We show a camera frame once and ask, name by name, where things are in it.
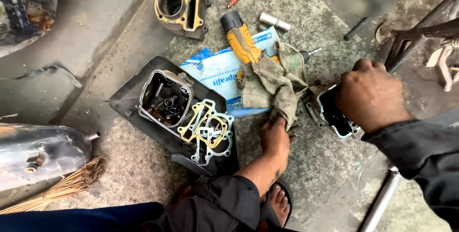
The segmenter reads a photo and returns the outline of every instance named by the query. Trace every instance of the cylinder bore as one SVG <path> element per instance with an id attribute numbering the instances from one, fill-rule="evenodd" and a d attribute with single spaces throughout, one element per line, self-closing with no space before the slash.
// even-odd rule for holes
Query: cylinder bore
<path id="1" fill-rule="evenodd" d="M 166 17 L 173 17 L 177 15 L 183 6 L 182 0 L 158 0 L 158 11 L 161 15 Z"/>

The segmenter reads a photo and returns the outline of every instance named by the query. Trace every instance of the hand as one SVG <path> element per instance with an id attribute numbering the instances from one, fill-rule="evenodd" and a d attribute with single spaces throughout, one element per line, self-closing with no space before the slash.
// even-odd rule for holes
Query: hand
<path id="1" fill-rule="evenodd" d="M 295 133 L 299 126 L 293 126 L 285 131 L 285 119 L 279 117 L 275 122 L 268 121 L 260 130 L 263 155 L 276 156 L 285 159 L 290 152 L 290 142 L 296 139 Z"/>
<path id="2" fill-rule="evenodd" d="M 413 119 L 404 107 L 402 83 L 384 65 L 362 59 L 352 72 L 341 76 L 336 106 L 362 129 L 372 134 L 394 123 Z"/>

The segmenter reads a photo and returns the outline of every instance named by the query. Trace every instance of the concrete floor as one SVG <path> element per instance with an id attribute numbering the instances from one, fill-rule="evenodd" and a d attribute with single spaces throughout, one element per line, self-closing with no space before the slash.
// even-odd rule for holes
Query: concrete floor
<path id="1" fill-rule="evenodd" d="M 101 100 L 110 97 L 154 56 L 163 55 L 180 64 L 204 47 L 226 47 L 219 18 L 228 11 L 228 0 L 211 0 L 213 6 L 206 18 L 209 33 L 204 42 L 174 38 L 165 32 L 154 17 L 153 1 L 135 0 L 138 5 L 132 10 L 132 18 L 123 25 L 100 63 L 95 61 L 86 87 L 60 120 L 84 132 L 102 131 L 103 136 L 95 143 L 107 158 L 107 171 L 89 193 L 54 203 L 49 210 L 147 201 L 167 204 L 176 190 L 188 182 L 189 172 L 185 168 L 172 163 L 162 147 Z M 368 31 L 348 43 L 342 37 L 360 18 L 347 14 L 339 7 L 339 0 L 240 0 L 232 10 L 240 13 L 252 33 L 256 32 L 258 15 L 269 11 L 293 24 L 282 38 L 294 47 L 324 47 L 307 65 L 307 81 L 313 84 L 316 80 L 336 80 L 360 58 L 383 58 L 385 48 L 371 39 L 374 26 L 386 18 L 399 19 L 401 25 L 410 28 L 440 1 L 400 0 L 396 9 L 375 19 Z M 438 73 L 422 67 L 435 46 L 420 50 L 396 74 L 405 84 L 407 108 L 419 118 L 444 112 L 459 102 L 458 87 L 450 93 L 443 92 Z M 297 231 L 356 231 L 386 176 L 385 157 L 358 139 L 340 141 L 329 130 L 319 129 L 302 104 L 298 105 L 297 116 L 302 129 L 291 146 L 289 165 L 282 175 L 290 182 L 295 201 L 294 217 L 287 227 Z M 261 153 L 257 131 L 267 117 L 262 114 L 236 120 L 241 166 Z M 450 230 L 428 209 L 416 183 L 404 182 L 378 231 L 433 229 Z"/>

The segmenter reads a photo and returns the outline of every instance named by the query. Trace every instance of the toe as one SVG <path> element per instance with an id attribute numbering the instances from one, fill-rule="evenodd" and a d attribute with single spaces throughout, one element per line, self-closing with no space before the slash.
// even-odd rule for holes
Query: toe
<path id="1" fill-rule="evenodd" d="M 280 191 L 280 186 L 274 185 L 273 189 L 271 190 L 271 199 L 276 199 L 275 197 L 277 197 L 277 194 L 279 193 L 279 191 Z"/>
<path id="2" fill-rule="evenodd" d="M 281 210 L 285 209 L 285 207 L 287 207 L 287 204 L 288 204 L 288 198 L 287 196 L 284 196 L 279 204 L 280 209 Z"/>
<path id="3" fill-rule="evenodd" d="M 284 190 L 280 190 L 280 192 L 277 194 L 277 197 L 276 197 L 276 203 L 277 204 L 280 204 L 280 201 L 282 200 L 284 195 L 285 195 Z"/>
<path id="4" fill-rule="evenodd" d="M 290 212 L 290 204 L 287 204 L 287 206 L 284 209 L 284 214 L 288 215 L 289 212 Z"/>

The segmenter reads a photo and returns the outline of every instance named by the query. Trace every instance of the metal stand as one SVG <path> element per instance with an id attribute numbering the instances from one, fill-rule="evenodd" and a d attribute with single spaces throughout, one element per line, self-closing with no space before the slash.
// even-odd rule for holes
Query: metal stand
<path id="1" fill-rule="evenodd" d="M 459 36 L 459 18 L 443 24 L 429 25 L 452 5 L 455 0 L 443 0 L 433 11 L 410 30 L 381 29 L 381 35 L 393 37 L 395 41 L 386 59 L 386 69 L 392 74 L 404 64 L 412 53 L 429 39 L 455 38 Z"/>

